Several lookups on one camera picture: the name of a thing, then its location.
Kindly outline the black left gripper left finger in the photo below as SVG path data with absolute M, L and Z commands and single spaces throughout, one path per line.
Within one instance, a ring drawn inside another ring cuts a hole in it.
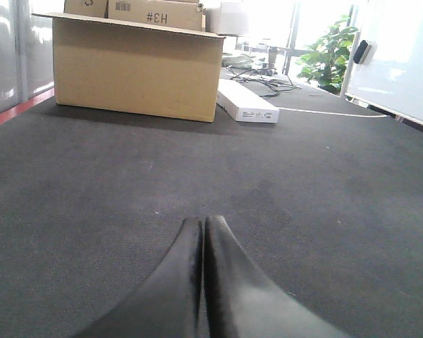
M 154 271 L 75 337 L 196 337 L 202 290 L 202 222 L 186 218 Z

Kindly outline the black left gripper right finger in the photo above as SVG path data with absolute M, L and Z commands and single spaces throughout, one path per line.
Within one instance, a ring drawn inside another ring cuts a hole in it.
M 347 337 L 279 288 L 221 215 L 205 221 L 204 291 L 211 337 Z

